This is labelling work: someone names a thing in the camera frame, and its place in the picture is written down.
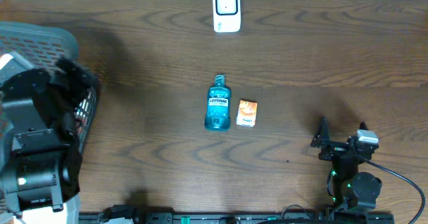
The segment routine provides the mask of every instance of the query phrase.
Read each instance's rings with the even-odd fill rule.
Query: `gray basket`
[[[64,29],[0,21],[0,53],[11,51],[20,53],[35,68],[49,72],[59,70],[55,62],[61,57],[76,60],[79,54],[76,38]],[[97,93],[96,89],[93,89],[75,111],[81,153],[93,121],[96,101]]]
[[[47,71],[56,69],[60,57],[75,60],[79,55],[76,38],[64,29],[0,21],[0,52],[11,50]]]

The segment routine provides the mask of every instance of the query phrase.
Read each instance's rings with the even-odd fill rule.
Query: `white device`
[[[214,30],[231,33],[241,28],[240,0],[213,0]]]
[[[22,212],[18,219],[13,213],[0,214],[0,223],[12,224],[78,224],[80,196],[77,194],[63,205],[62,211],[54,212],[52,207],[30,209]]]

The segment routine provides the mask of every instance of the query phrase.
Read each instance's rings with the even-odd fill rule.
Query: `dark brown wood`
[[[176,211],[320,209],[330,163],[309,147],[319,118],[345,140],[360,121],[381,138],[373,160],[428,192],[428,0],[242,0],[239,33],[216,34],[211,0],[4,0],[0,18],[73,33],[104,89],[80,173],[82,208]],[[254,128],[203,126],[224,73],[259,103]],[[410,185],[383,181],[379,211],[406,223]],[[428,222],[424,214],[420,223]]]

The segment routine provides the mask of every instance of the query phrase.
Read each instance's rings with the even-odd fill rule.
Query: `mouthwash bottle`
[[[230,95],[225,76],[215,76],[215,84],[208,91],[207,117],[205,117],[207,130],[227,130],[230,127]]]

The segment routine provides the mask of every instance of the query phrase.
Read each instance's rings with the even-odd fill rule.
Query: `small cardboard box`
[[[255,116],[257,114],[257,102],[241,100],[239,103],[238,116],[236,124],[240,126],[253,127],[255,125]]]

